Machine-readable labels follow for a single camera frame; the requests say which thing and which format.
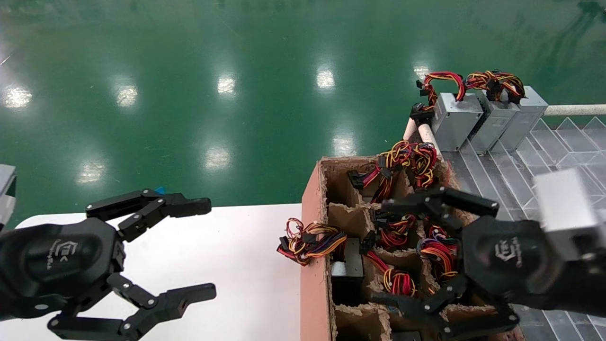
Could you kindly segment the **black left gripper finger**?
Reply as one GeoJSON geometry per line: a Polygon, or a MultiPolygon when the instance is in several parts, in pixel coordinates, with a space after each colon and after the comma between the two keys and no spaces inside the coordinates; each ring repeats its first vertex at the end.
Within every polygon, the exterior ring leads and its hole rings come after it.
{"type": "Polygon", "coordinates": [[[117,273],[107,278],[107,286],[137,311],[125,320],[78,317],[80,306],[76,305],[50,320],[47,328],[64,340],[139,341],[156,325],[182,318],[190,304],[216,297],[212,283],[176,288],[153,296],[117,273]]]}
{"type": "Polygon", "coordinates": [[[182,193],[160,194],[145,188],[91,203],[86,208],[86,217],[107,222],[129,215],[118,224],[117,233],[122,241],[132,242],[168,216],[206,215],[211,210],[212,203],[207,197],[188,199],[182,193]]]}

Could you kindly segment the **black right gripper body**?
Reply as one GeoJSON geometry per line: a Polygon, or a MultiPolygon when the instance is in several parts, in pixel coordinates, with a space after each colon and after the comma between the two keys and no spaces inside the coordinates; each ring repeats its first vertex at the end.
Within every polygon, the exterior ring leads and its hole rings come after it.
{"type": "Polygon", "coordinates": [[[543,294],[563,271],[563,259],[535,220],[481,216],[462,230],[463,271],[493,296],[543,294]]]}

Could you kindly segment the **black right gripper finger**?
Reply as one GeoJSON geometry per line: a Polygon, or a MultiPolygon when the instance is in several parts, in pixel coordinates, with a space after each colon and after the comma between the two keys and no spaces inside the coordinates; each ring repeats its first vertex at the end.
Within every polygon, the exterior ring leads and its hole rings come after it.
{"type": "Polygon", "coordinates": [[[372,302],[398,309],[405,319],[428,327],[437,333],[438,341],[465,341],[478,337],[502,334],[513,330],[519,317],[502,298],[496,298],[480,289],[467,276],[456,276],[435,294],[426,298],[373,293],[372,302]],[[458,318],[461,311],[448,308],[465,294],[478,296],[489,305],[475,316],[458,318]]]}
{"type": "Polygon", "coordinates": [[[496,201],[444,186],[415,192],[402,199],[385,199],[381,203],[382,212],[421,216],[448,233],[458,233],[463,229],[463,220],[448,212],[449,207],[493,218],[497,217],[499,211],[499,203],[496,201]]]}

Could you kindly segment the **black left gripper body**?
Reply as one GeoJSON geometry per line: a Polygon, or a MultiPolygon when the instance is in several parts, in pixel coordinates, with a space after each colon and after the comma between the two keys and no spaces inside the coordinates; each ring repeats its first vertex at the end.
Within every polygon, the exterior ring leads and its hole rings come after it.
{"type": "Polygon", "coordinates": [[[97,218],[2,233],[1,319],[87,311],[110,293],[108,277],[125,257],[117,230],[97,218]]]}

